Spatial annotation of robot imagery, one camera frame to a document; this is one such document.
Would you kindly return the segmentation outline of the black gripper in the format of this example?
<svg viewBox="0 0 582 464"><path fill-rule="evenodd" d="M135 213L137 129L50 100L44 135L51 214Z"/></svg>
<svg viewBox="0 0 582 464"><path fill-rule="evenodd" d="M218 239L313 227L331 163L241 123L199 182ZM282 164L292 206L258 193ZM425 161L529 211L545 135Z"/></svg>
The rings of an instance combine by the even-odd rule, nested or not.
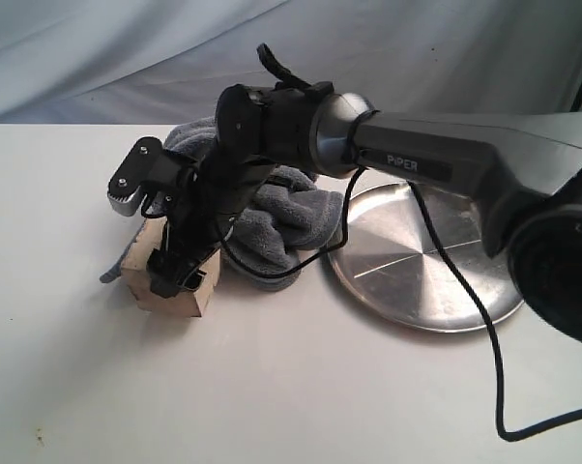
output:
<svg viewBox="0 0 582 464"><path fill-rule="evenodd" d="M207 272L203 263L219 248L233 222L265 183L275 164L258 156L234 158L209 154L189 184L186 201L173 209L170 245L166 253L151 253L146 265L150 290L160 297L176 297L183 287L176 270L184 272L184 288L197 291Z"/></svg>

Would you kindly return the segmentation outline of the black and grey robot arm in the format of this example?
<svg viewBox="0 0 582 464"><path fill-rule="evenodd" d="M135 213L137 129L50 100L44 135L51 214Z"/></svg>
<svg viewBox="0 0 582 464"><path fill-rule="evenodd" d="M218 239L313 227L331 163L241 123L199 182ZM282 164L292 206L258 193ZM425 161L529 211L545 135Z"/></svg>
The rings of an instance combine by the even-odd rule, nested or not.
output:
<svg viewBox="0 0 582 464"><path fill-rule="evenodd" d="M217 138L174 183L151 288L183 290L278 165L335 178L360 168L468 199L489 257L547 324L582 343L582 112L413 115L355 94L237 84L218 98Z"/></svg>

